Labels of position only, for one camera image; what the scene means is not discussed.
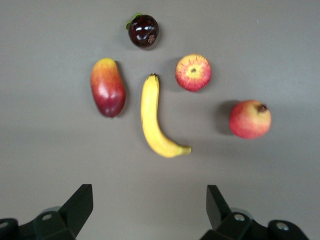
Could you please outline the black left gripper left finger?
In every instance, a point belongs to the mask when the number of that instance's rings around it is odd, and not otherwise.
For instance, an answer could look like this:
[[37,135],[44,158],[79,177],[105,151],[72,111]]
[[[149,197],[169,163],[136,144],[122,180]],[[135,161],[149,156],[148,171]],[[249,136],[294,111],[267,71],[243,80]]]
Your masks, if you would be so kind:
[[58,210],[47,210],[19,225],[15,218],[0,220],[2,240],[75,240],[93,211],[93,188],[83,184]]

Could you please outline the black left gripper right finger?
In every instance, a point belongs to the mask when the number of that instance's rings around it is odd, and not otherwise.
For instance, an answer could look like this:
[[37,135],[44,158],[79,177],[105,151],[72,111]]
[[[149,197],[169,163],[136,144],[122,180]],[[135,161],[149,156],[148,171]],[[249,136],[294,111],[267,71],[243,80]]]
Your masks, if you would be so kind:
[[211,224],[202,240],[307,240],[294,223],[272,220],[263,226],[240,211],[231,210],[217,185],[206,188],[206,213]]

